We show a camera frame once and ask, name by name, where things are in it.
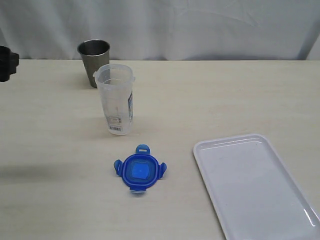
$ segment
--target white curtain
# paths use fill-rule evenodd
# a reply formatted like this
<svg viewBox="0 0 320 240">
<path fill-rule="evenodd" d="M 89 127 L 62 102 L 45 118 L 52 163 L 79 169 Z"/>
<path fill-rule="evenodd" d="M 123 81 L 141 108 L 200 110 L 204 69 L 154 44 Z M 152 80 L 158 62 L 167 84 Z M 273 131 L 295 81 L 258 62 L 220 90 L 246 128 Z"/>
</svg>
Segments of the white curtain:
<svg viewBox="0 0 320 240">
<path fill-rule="evenodd" d="M 320 0 L 0 0 L 0 45 L 27 59 L 79 59 L 87 39 L 121 60 L 320 59 L 319 22 Z"/>
</svg>

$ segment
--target black object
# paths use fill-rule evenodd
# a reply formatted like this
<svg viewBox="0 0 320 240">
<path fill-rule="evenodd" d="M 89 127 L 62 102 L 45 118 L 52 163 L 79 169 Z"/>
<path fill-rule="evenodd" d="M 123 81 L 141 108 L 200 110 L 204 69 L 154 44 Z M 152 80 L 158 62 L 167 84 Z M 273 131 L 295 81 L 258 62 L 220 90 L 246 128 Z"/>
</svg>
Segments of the black object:
<svg viewBox="0 0 320 240">
<path fill-rule="evenodd" d="M 19 54 L 11 52 L 10 48 L 0 46 L 0 82 L 6 82 L 11 74 L 17 72 Z"/>
</svg>

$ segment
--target barcode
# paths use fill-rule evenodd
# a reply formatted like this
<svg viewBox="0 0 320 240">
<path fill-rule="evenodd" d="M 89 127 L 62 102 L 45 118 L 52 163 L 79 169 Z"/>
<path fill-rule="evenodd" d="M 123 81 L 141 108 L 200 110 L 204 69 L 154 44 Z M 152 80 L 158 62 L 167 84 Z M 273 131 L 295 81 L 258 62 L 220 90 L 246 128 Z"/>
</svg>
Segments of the barcode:
<svg viewBox="0 0 320 240">
<path fill-rule="evenodd" d="M 111 130 L 121 132 L 121 127 L 110 126 L 109 128 L 110 128 Z"/>
</svg>

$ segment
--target wooden table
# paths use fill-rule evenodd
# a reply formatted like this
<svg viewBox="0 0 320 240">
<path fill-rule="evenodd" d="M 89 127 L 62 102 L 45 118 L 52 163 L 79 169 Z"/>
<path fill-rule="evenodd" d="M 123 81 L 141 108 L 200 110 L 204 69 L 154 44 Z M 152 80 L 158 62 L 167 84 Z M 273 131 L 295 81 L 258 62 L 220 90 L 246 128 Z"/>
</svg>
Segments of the wooden table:
<svg viewBox="0 0 320 240">
<path fill-rule="evenodd" d="M 265 135 L 320 211 L 319 61 L 119 61 L 133 130 L 108 133 L 78 60 L 22 60 L 0 84 L 1 240 L 222 240 L 192 149 Z M 168 165 L 134 197 L 113 167 L 145 143 Z"/>
</svg>

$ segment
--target container label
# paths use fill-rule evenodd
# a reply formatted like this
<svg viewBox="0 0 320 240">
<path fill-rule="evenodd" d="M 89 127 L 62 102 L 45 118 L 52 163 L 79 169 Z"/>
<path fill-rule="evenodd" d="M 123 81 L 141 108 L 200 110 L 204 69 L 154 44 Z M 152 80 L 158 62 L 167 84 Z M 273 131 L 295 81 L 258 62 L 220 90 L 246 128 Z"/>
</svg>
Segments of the container label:
<svg viewBox="0 0 320 240">
<path fill-rule="evenodd" d="M 128 98 L 128 107 L 129 107 L 129 121 L 132 122 L 132 118 L 134 117 L 134 112 L 132 109 L 132 92 Z"/>
<path fill-rule="evenodd" d="M 122 131 L 122 119 L 119 116 L 107 116 L 106 120 L 109 125 L 109 129 L 113 131 Z"/>
</svg>

